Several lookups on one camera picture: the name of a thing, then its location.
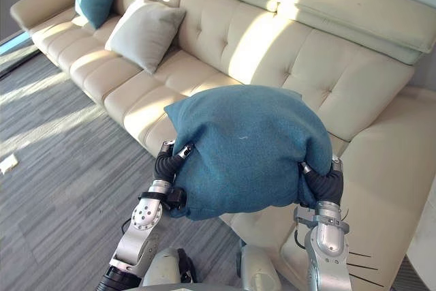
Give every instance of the sofa seam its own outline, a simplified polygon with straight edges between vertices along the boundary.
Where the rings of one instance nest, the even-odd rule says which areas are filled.
[[[217,73],[213,73],[211,75],[209,75],[205,80],[203,80],[202,82],[198,83],[197,85],[195,85],[194,87],[191,88],[191,91],[189,92],[189,96],[192,96],[194,94],[194,91],[196,89],[198,89],[199,87],[201,87],[207,80],[209,80],[210,78],[212,78],[213,76],[216,75],[220,75],[220,74],[224,74],[223,72],[217,72]]]
[[[67,50],[67,48],[69,48],[70,46],[72,46],[73,44],[75,44],[77,41],[79,41],[79,40],[81,40],[81,39],[85,39],[85,38],[87,38],[87,37],[78,38],[78,39],[74,40],[71,44],[68,44],[66,47],[64,47],[64,48],[59,52],[59,54],[57,55],[56,60],[59,61],[59,58],[61,57],[61,55],[63,54],[63,52]]]
[[[352,63],[354,62],[354,59],[360,54],[360,52],[362,51],[362,46],[359,45],[357,51],[354,53],[353,56],[350,57],[347,65],[343,68],[341,74],[339,74],[339,77],[336,79],[336,81],[333,84],[333,88],[330,90],[329,89],[329,93],[333,93],[333,91],[336,89],[337,84],[339,82],[339,80],[342,78],[342,76],[344,75],[344,73],[348,70],[348,68],[352,65]],[[327,95],[327,97],[325,97],[323,99],[323,101],[321,102],[320,106],[318,107],[318,110],[321,108],[321,106],[323,105],[324,102],[326,102],[327,98],[329,97],[329,95]]]
[[[290,66],[289,70],[287,71],[288,75],[292,75],[292,71],[293,71],[293,69],[294,69],[295,63],[297,62],[297,60],[298,60],[298,58],[299,58],[299,56],[300,56],[301,49],[302,49],[302,47],[305,46],[305,44],[306,44],[306,42],[307,42],[307,39],[309,39],[309,36],[313,33],[314,30],[315,30],[315,29],[312,28],[312,30],[311,30],[311,31],[306,35],[306,38],[305,38],[305,40],[302,42],[302,44],[301,44],[301,46],[300,46],[300,49],[298,49],[298,54],[296,55],[296,57],[295,57],[295,59],[294,59],[294,62],[293,62],[292,65]],[[283,85],[286,83],[286,81],[287,81],[288,78],[289,78],[289,77],[287,77],[287,78],[285,79],[285,81],[284,81],[283,84],[281,85],[282,87],[283,87]]]
[[[55,42],[56,40],[58,40],[62,35],[66,34],[68,31],[71,31],[71,30],[70,30],[70,29],[64,30],[64,31],[61,32],[61,33],[60,33],[60,34],[59,34],[55,39],[51,40],[51,41],[47,44],[47,52],[48,52],[48,49],[50,48],[50,46],[52,45],[52,43]]]
[[[401,40],[401,39],[396,39],[396,38],[394,38],[394,37],[389,37],[389,36],[384,35],[384,34],[379,34],[379,33],[376,32],[376,31],[373,31],[373,30],[371,30],[371,29],[369,29],[369,28],[366,28],[366,27],[362,27],[362,26],[360,26],[360,25],[353,25],[353,24],[350,24],[350,23],[347,22],[346,20],[342,20],[342,19],[337,18],[337,17],[335,17],[335,16],[331,16],[331,15],[329,15],[329,14],[323,12],[323,11],[316,10],[315,8],[312,8],[312,7],[307,6],[307,5],[303,5],[303,4],[301,4],[301,3],[298,3],[298,4],[296,3],[295,6],[296,6],[297,8],[301,7],[301,10],[302,10],[302,11],[306,10],[306,11],[307,11],[308,13],[310,13],[310,14],[313,14],[313,15],[319,16],[319,17],[324,18],[324,19],[327,19],[327,20],[331,20],[331,21],[333,21],[333,22],[337,22],[337,23],[339,23],[340,25],[345,25],[346,27],[348,27],[348,28],[350,28],[350,29],[355,29],[355,30],[357,30],[357,31],[360,31],[360,32],[363,32],[363,33],[367,33],[367,34],[369,34],[369,35],[371,35],[371,36],[373,36],[373,37],[378,37],[378,38],[381,38],[381,39],[387,40],[387,41],[392,42],[392,43],[394,43],[394,44],[398,44],[399,46],[402,46],[402,47],[406,47],[406,48],[409,48],[409,49],[412,49],[412,50],[417,50],[417,51],[419,51],[419,52],[425,52],[425,53],[427,53],[428,51],[431,50],[431,49],[429,50],[429,48],[428,48],[427,45],[424,45],[424,42],[423,42],[423,41],[421,41],[419,45],[412,44],[412,43],[409,43],[409,42],[404,41],[404,40]]]
[[[143,99],[144,97],[146,97],[150,92],[152,92],[152,91],[154,91],[154,90],[156,90],[157,88],[160,88],[160,87],[167,87],[165,84],[163,84],[163,83],[161,83],[160,81],[159,81],[159,83],[161,84],[161,85],[159,85],[158,87],[156,87],[156,88],[154,88],[154,89],[151,89],[149,92],[147,92],[147,93],[145,93],[145,94],[142,94],[137,100],[135,100],[135,102],[125,111],[125,113],[123,114],[123,117],[122,117],[122,121],[121,121],[121,123],[123,124],[123,126],[124,126],[124,120],[125,120],[125,117],[127,116],[127,114],[129,114],[130,112],[131,112],[131,110],[133,109],[133,107],[141,100],[141,99]]]
[[[94,70],[88,72],[88,74],[87,74],[87,75],[85,76],[85,78],[83,79],[82,87],[84,87],[84,84],[85,84],[85,82],[88,80],[88,78],[90,78],[91,75],[92,75],[93,73],[95,73],[99,68],[101,68],[103,65],[105,65],[105,64],[107,64],[107,63],[109,63],[109,62],[111,62],[111,61],[113,61],[113,60],[115,60],[115,59],[118,59],[118,58],[121,58],[121,57],[114,57],[114,58],[111,58],[111,59],[109,59],[108,61],[105,61],[104,63],[102,63],[101,65],[99,65],[98,67],[96,67]]]
[[[164,111],[163,114],[156,120],[156,122],[154,122],[150,127],[149,130],[145,133],[144,138],[143,138],[143,142],[144,144],[146,144],[146,139],[149,137],[149,134],[151,132],[151,130],[160,122],[164,119],[166,115],[166,112]]]

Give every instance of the sofa seat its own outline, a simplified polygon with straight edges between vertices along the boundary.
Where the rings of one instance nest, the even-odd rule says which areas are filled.
[[[141,72],[135,63],[104,44],[120,19],[112,15],[99,29],[71,7],[29,33],[35,44],[98,104],[107,94]]]
[[[151,76],[141,71],[104,100],[109,115],[156,156],[162,140],[176,138],[164,107],[194,93],[239,81],[184,50],[171,48]]]

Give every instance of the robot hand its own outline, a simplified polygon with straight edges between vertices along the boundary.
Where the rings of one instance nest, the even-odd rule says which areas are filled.
[[[294,220],[310,228],[305,237],[310,291],[351,291],[347,269],[349,226],[341,220],[342,161],[334,157],[326,176],[301,163],[307,185],[317,200],[315,210],[298,206]]]
[[[173,141],[165,141],[161,150],[157,154],[155,169],[153,171],[154,180],[161,180],[172,183],[174,176],[183,164],[185,158],[191,153],[193,144],[187,144],[176,155],[172,155],[174,148]]]
[[[326,176],[319,175],[305,162],[301,163],[307,185],[317,201],[329,201],[341,204],[343,192],[342,161],[333,157],[332,167]]]

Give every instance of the sofa armrest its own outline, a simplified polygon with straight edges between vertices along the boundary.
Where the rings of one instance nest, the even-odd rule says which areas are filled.
[[[393,283],[435,176],[436,97],[428,95],[398,95],[342,156],[350,249],[373,256],[363,264],[379,271],[365,276],[385,286]]]
[[[73,4],[74,0],[20,0],[11,7],[10,13],[23,29],[29,30]]]

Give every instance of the tufted sofa back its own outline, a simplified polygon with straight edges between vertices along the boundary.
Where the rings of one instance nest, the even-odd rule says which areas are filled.
[[[411,78],[412,66],[239,0],[181,0],[183,50],[245,84],[299,92],[350,141]]]

